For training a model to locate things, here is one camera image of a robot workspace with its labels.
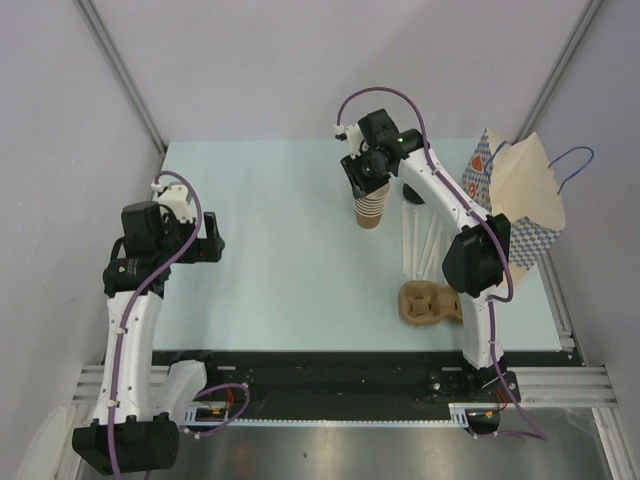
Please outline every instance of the checkered paper bag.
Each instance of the checkered paper bag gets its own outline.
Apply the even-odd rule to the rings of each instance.
[[[534,133],[508,145],[485,130],[462,176],[462,188],[492,215],[511,222],[509,268],[518,284],[562,233],[562,198],[549,159]]]

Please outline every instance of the white table surface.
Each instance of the white table surface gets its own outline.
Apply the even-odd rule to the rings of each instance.
[[[459,179],[476,141],[432,146]],[[172,267],[154,349],[461,349],[460,326],[400,320],[401,185],[394,180],[380,225],[361,229],[345,154],[335,140],[171,143],[164,169],[185,176],[215,211],[226,249],[217,264]],[[431,212],[419,208],[421,254]],[[561,348],[537,268],[497,314],[505,350]]]

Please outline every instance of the white wall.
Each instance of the white wall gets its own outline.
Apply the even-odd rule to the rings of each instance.
[[[171,140],[327,138],[399,88],[433,137],[514,137],[586,0],[97,0]],[[399,100],[371,96],[347,120]],[[407,107],[391,109],[401,125]]]
[[[102,270],[158,158],[71,0],[0,7],[0,476],[106,341]]]
[[[538,133],[550,156],[596,150],[563,193],[567,227],[554,248],[578,338],[606,364],[640,448],[640,3],[608,2],[578,52]],[[560,173],[586,157],[576,154]]]

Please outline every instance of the paper cup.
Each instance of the paper cup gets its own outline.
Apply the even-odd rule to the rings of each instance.
[[[384,213],[389,200],[391,185],[387,183],[384,187],[370,193],[364,198],[359,198],[353,202],[356,211],[356,221],[362,228],[375,228],[380,223],[380,218]]]

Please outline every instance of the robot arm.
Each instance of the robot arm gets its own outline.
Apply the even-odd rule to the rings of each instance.
[[[350,147],[349,156],[341,164],[354,198],[377,190],[394,175],[404,180],[443,220],[454,237],[442,269],[449,285],[460,294],[465,330],[463,354],[475,370],[491,369],[488,297],[502,282],[503,267],[486,230],[471,211],[486,219],[505,255],[510,230],[507,218],[492,217],[473,202],[442,168],[435,152],[424,146],[420,132],[400,132],[385,110],[370,113],[357,124],[336,127],[336,138],[346,140]],[[425,148],[429,149],[433,170],[427,164]],[[449,185],[456,189],[455,194]],[[470,205],[470,210],[460,198]],[[497,337],[494,344],[499,360],[503,351]]]
[[[141,202],[122,211],[124,236],[116,241],[103,273],[108,296],[109,336],[104,377],[89,427],[73,433],[74,450],[103,475],[112,472],[107,430],[110,410],[115,448],[122,473],[170,468],[178,452],[178,425],[207,381],[204,365],[194,360],[171,366],[161,388],[151,396],[151,354],[156,320],[170,275],[166,268],[135,299],[126,327],[121,327],[127,305],[149,276],[174,257],[194,234],[196,218],[184,185],[153,185],[157,201]],[[206,238],[196,238],[178,263],[218,262],[224,241],[215,214],[204,214]],[[125,256],[117,258],[123,246]],[[117,348],[118,337],[123,337]],[[116,401],[112,397],[114,365]]]

